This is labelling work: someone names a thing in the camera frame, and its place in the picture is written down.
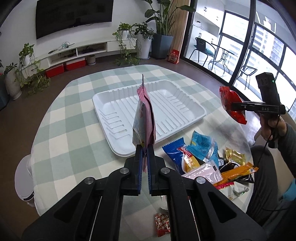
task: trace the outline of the black chair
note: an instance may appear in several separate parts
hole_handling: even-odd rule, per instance
[[[200,61],[200,52],[202,52],[202,53],[204,53],[204,54],[207,55],[207,58],[205,59],[205,62],[202,65],[202,66],[204,66],[209,56],[211,56],[211,57],[214,57],[215,56],[216,49],[214,48],[213,45],[211,45],[209,42],[205,41],[204,39],[195,38],[195,40],[196,40],[196,45],[194,45],[194,47],[195,47],[195,50],[198,51],[198,62]],[[207,44],[209,44],[210,47],[212,47],[214,49],[214,52],[212,52],[210,49],[208,49],[206,47]]]
[[[251,81],[251,75],[255,74],[257,72],[257,69],[255,69],[255,68],[253,68],[251,66],[243,65],[240,71],[247,76],[246,84],[244,86],[244,89],[246,89],[246,87],[247,87],[247,82],[248,82],[248,77],[249,77],[249,85],[248,85],[248,89],[249,89],[250,81]]]

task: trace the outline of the black tv screen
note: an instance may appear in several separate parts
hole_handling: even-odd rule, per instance
[[[39,0],[36,38],[80,25],[112,22],[113,0]]]

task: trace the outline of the red storage box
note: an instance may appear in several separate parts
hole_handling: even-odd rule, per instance
[[[64,72],[65,72],[64,64],[59,64],[57,66],[51,67],[48,70],[46,70],[45,74],[47,78],[51,78]]]
[[[71,61],[67,61],[65,64],[66,70],[70,71],[86,66],[85,58],[78,58]]]

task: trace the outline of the tv stand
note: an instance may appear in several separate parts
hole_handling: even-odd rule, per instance
[[[127,49],[135,49],[136,39],[124,39],[123,44]],[[46,53],[40,56],[36,56],[35,60],[39,61],[39,69],[48,69],[55,65],[64,63],[69,60],[81,58],[88,55],[99,54],[103,52],[110,53],[120,50],[120,44],[111,38],[93,39],[80,43],[75,43],[68,48],[56,50],[52,53]],[[36,73],[36,67],[34,65],[25,66],[22,70],[25,78],[32,76]]]

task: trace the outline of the silver bolt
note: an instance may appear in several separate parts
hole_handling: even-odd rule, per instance
[[[163,167],[161,170],[160,170],[163,174],[168,174],[170,172],[170,169],[168,169],[167,167]]]
[[[129,169],[126,167],[123,167],[120,169],[120,173],[122,173],[122,174],[127,174],[128,172],[129,172]]]
[[[199,184],[204,184],[204,183],[205,183],[205,178],[203,178],[203,177],[198,177],[198,178],[196,179],[196,181],[197,181],[197,183],[199,183]]]
[[[94,178],[93,177],[87,177],[84,179],[84,182],[86,184],[92,184],[94,182]]]

